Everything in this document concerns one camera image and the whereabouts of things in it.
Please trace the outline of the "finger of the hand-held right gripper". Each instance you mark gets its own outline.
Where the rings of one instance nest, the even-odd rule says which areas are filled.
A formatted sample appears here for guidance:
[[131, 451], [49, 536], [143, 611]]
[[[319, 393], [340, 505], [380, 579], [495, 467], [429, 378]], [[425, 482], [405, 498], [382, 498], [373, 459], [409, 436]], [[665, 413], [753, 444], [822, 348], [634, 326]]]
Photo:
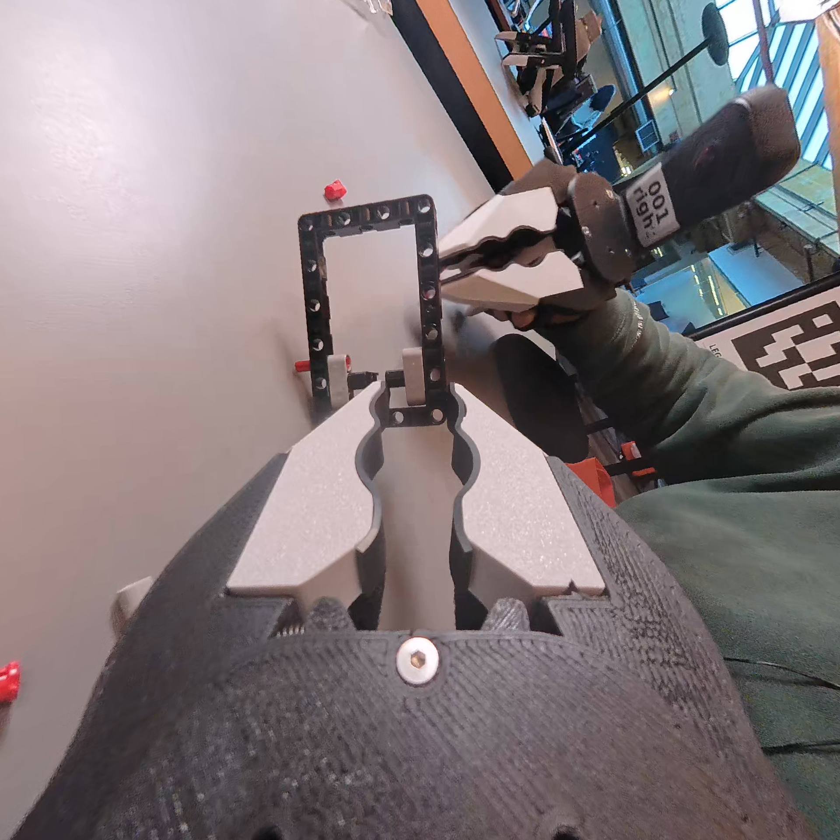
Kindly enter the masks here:
[[562, 251], [532, 266], [480, 267], [440, 281], [441, 298], [477, 311], [525, 312], [541, 301], [582, 291], [579, 267]]
[[560, 205], [548, 186], [498, 194], [438, 240], [438, 263], [445, 270], [504, 267], [551, 236], [559, 214]]

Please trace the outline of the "black white lab equipment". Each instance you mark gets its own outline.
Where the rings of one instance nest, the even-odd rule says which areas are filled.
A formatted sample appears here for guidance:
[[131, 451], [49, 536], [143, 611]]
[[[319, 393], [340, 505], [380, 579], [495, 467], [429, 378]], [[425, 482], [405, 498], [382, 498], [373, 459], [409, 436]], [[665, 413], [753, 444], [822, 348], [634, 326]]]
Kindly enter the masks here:
[[536, 28], [500, 31], [495, 41], [506, 53], [501, 64], [513, 75], [526, 115], [579, 104], [595, 92], [585, 61], [602, 35], [603, 17], [590, 10], [578, 14], [574, 1], [548, 2], [548, 16]]

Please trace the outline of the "black lego frame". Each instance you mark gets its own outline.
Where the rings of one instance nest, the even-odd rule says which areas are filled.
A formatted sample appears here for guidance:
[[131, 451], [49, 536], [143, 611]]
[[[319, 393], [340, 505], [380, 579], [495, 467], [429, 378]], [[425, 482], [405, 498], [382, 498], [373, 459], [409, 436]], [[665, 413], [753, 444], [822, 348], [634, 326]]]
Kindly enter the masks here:
[[[399, 369], [384, 374], [356, 371], [351, 357], [333, 348], [324, 246], [329, 238], [358, 237], [404, 227], [412, 228], [415, 238], [419, 344], [402, 352]], [[297, 220], [297, 233], [314, 418], [326, 419], [373, 384], [385, 387], [388, 427], [431, 427], [446, 423], [449, 388], [433, 199], [421, 194], [305, 213]]]

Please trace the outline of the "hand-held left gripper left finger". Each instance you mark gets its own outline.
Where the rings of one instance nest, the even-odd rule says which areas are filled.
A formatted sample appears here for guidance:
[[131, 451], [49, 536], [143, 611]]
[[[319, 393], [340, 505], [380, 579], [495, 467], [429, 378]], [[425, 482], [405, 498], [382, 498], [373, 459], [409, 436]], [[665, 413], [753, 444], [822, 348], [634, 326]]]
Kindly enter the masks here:
[[288, 452], [227, 579], [237, 596], [349, 607], [385, 582], [382, 498], [387, 389], [368, 385]]

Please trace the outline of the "black white marker board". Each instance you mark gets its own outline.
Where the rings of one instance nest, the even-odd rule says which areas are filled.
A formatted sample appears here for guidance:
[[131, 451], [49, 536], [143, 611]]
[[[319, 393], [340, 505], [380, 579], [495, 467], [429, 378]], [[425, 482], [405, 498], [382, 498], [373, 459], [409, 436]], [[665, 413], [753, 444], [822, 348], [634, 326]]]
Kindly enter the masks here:
[[700, 347], [787, 391], [839, 386], [839, 275], [694, 331]]

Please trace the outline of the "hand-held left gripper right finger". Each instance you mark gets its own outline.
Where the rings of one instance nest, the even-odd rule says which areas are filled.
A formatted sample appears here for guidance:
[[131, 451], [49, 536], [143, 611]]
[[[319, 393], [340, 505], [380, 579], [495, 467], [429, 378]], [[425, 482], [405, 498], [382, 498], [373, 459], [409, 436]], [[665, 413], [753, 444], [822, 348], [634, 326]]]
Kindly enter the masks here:
[[449, 387], [455, 498], [449, 569], [458, 599], [487, 610], [544, 597], [602, 596], [604, 576], [558, 478], [564, 464], [460, 384]]

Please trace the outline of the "black floor lamp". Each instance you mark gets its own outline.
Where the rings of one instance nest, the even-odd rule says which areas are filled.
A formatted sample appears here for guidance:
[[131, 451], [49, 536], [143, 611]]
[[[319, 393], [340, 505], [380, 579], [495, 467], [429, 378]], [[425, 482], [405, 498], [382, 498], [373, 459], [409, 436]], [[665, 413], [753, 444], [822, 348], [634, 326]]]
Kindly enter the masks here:
[[595, 89], [613, 88], [599, 120], [615, 120], [596, 140], [612, 139], [630, 161], [629, 144], [651, 155], [684, 139], [732, 94], [729, 36], [717, 2], [578, 2], [601, 33], [583, 73]]

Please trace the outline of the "orange box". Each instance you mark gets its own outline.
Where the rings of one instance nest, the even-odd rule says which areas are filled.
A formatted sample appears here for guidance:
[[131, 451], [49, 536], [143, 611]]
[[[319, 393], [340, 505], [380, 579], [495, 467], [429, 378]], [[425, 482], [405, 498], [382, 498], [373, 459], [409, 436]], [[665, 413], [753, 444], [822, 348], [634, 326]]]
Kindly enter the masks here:
[[566, 465], [609, 508], [616, 507], [613, 478], [598, 458], [590, 457]]

